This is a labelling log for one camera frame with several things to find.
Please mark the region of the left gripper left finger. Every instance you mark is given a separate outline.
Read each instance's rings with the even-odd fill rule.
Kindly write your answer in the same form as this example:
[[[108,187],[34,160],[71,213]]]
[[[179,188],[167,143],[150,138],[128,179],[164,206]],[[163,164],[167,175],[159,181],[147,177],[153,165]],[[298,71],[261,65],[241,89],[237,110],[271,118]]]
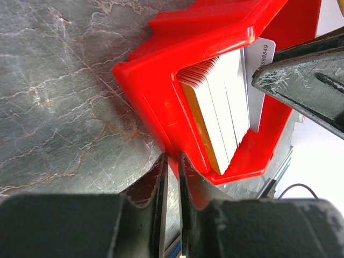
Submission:
[[[168,192],[168,157],[121,193],[125,196],[118,229],[118,257],[163,257]]]

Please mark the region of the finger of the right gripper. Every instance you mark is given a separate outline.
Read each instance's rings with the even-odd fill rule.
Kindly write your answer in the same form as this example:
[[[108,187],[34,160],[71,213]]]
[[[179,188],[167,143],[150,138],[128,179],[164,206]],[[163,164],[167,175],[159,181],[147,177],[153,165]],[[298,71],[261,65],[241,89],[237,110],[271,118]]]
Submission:
[[[343,34],[327,33],[275,54],[252,86],[343,138]]]

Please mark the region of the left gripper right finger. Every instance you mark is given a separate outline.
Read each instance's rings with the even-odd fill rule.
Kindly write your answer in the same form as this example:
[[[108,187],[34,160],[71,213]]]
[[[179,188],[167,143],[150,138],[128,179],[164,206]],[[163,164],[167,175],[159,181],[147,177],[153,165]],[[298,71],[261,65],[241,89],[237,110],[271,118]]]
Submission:
[[[214,203],[233,198],[200,174],[186,153],[178,158],[182,254],[186,257],[220,257]]]

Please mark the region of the white card stack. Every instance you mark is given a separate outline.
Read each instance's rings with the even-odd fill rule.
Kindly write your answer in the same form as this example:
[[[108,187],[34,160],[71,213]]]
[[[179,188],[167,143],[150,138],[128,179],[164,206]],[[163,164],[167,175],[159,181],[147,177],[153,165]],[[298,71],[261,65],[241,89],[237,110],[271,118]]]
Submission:
[[[249,129],[243,50],[178,71],[211,168],[223,175]]]

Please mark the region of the red plastic bin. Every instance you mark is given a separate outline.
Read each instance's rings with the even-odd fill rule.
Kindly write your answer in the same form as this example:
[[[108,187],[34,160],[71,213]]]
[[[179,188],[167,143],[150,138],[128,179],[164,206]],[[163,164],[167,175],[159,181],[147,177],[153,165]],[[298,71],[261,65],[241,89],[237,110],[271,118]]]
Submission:
[[[292,109],[251,76],[316,36],[320,1],[196,1],[149,21],[113,74],[173,172],[185,153],[215,185],[262,176]]]

